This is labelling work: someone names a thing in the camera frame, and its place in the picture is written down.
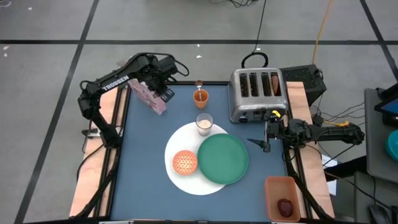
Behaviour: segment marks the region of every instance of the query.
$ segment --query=textured ball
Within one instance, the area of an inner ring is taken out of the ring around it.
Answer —
[[[190,175],[197,167],[198,159],[195,153],[189,150],[179,151],[173,158],[173,168],[179,174]]]

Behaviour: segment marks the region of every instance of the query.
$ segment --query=orange cup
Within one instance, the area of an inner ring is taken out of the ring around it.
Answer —
[[[207,101],[209,99],[209,93],[206,90],[200,90],[201,100],[199,97],[199,90],[196,90],[193,93],[193,101],[195,102],[195,106],[199,109],[203,109],[207,105]]]

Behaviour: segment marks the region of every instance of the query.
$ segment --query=toaster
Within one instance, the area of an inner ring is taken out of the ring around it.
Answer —
[[[286,114],[289,108],[282,72],[277,68],[235,70],[228,83],[228,100],[234,123],[265,121],[267,111]]]

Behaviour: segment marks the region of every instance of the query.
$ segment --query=table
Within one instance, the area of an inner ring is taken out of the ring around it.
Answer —
[[[388,135],[397,128],[385,125],[382,113],[374,110],[381,102],[377,90],[370,88],[364,91],[366,121],[366,156],[353,159],[337,166],[325,169],[326,172],[338,177],[349,177],[356,171],[368,173],[374,177],[398,183],[398,162],[393,160],[384,149]]]
[[[293,117],[306,120],[308,123],[311,123],[310,112],[303,84],[289,82],[287,86]],[[113,110],[108,106],[114,104],[115,95],[115,92],[111,91],[103,95],[103,97],[101,98],[101,112],[108,122],[110,121],[110,117],[112,117],[113,114]],[[87,156],[93,149],[98,147],[100,144],[101,143],[99,139],[90,139],[86,147],[85,156]],[[326,178],[323,173],[323,166],[319,158],[319,153],[314,151],[310,147],[306,147],[304,149],[301,149],[301,156],[305,180],[307,181],[307,188],[317,200],[317,202],[327,212],[327,214],[334,217],[333,207],[331,205],[331,200],[326,184]],[[80,173],[80,179],[76,187],[75,197],[73,199],[70,215],[77,214],[84,207],[87,201],[89,201],[96,188],[98,187],[99,176],[103,165],[103,158],[104,152],[98,153],[90,160],[88,160],[87,164],[83,166]],[[108,198],[108,191],[104,193],[103,198]],[[298,199],[300,204],[301,217],[305,218],[305,207],[300,192],[298,192]],[[102,205],[106,205],[106,201],[107,200],[103,200]],[[102,207],[99,214],[105,215],[106,211]]]
[[[386,180],[375,177],[376,181],[376,198],[388,206],[398,206],[398,185]],[[362,172],[355,172],[354,184],[361,190],[365,191],[369,195],[373,195],[374,182],[370,175]],[[370,223],[369,209],[372,205],[373,199],[369,198],[358,189],[354,189],[355,199],[355,213],[354,219],[360,223]],[[391,211],[386,209],[391,220]]]

